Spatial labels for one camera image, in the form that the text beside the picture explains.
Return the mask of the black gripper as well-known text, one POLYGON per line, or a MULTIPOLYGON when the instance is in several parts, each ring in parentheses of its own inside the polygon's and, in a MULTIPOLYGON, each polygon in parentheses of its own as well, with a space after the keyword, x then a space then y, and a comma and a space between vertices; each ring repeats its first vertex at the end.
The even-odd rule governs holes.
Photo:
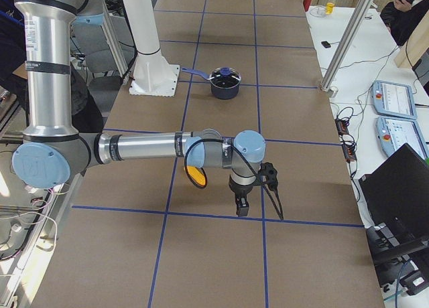
POLYGON ((247 194, 253 189, 255 177, 229 176, 229 187, 235 195, 236 215, 246 217, 249 212, 247 194))

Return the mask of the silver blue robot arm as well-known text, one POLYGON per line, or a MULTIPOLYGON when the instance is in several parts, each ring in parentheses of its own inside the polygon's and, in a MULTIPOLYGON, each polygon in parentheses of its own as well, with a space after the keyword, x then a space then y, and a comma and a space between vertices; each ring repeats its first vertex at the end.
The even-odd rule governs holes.
POLYGON ((24 17, 31 117, 12 157, 22 181, 49 189, 94 165, 181 157, 185 166, 230 169, 237 215, 247 215, 247 194, 264 183, 265 140, 259 133, 243 131, 232 139, 211 129, 141 136, 80 133, 71 117, 70 26, 75 20, 102 23, 103 0, 14 3, 24 17))

